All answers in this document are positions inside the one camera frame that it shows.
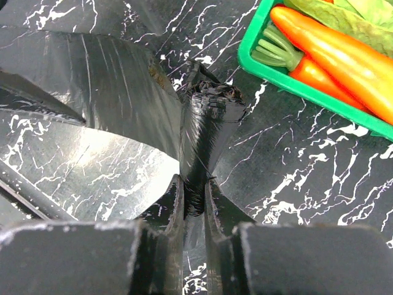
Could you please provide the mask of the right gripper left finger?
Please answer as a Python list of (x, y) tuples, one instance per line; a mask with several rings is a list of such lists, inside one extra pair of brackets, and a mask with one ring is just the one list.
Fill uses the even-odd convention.
[(166, 192), (143, 211), (133, 266), (132, 294), (181, 294), (183, 277), (184, 184), (174, 175)]

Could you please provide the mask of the black trash bag roll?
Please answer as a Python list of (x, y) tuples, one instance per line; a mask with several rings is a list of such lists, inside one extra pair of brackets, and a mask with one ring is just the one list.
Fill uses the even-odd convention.
[(112, 36), (1, 29), (1, 108), (121, 135), (180, 163), (185, 215), (246, 114), (240, 90), (189, 60), (177, 93), (154, 54)]

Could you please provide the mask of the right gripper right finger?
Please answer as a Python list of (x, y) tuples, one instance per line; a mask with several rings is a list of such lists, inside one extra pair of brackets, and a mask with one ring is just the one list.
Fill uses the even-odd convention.
[(243, 268), (236, 270), (236, 263), (242, 258), (242, 250), (233, 238), (241, 222), (255, 220), (225, 196), (216, 180), (208, 180), (204, 189), (204, 225), (209, 294), (241, 291), (245, 274)]

